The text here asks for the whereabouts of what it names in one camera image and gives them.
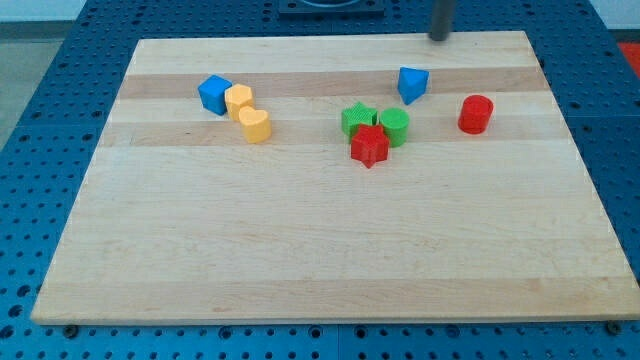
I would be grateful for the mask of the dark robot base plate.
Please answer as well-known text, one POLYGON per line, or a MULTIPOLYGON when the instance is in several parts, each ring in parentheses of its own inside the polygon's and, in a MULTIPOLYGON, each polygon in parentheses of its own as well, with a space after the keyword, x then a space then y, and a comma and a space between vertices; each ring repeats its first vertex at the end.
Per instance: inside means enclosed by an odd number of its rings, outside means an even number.
POLYGON ((383 15, 385 0, 277 0, 278 15, 285 18, 383 15))

